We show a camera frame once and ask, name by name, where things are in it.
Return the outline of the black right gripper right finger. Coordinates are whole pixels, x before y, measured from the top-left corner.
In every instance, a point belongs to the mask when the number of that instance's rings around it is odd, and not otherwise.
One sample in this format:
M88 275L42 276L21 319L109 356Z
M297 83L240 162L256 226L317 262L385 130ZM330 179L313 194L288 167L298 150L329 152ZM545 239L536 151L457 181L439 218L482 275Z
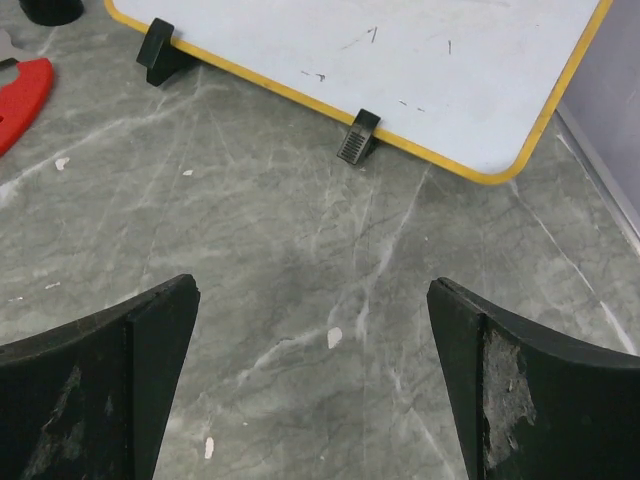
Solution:
M638 357L444 277L427 303L468 478L638 478Z

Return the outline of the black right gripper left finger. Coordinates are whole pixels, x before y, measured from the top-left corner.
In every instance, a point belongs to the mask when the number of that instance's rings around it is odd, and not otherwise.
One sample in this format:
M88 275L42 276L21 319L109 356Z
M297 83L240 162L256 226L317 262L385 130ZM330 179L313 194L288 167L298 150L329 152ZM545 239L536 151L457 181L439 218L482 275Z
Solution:
M2 478L152 478L199 301L182 274L2 345Z

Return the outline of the red handled metal key holder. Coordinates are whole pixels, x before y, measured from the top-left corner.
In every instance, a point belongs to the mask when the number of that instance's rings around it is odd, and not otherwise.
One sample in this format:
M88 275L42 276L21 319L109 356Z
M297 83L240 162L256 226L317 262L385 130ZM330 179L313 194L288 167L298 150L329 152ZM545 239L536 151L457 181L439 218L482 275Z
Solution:
M1 155L6 154L31 126L54 83L54 67L46 57L13 45L1 30L1 60L15 60L16 79L1 88Z

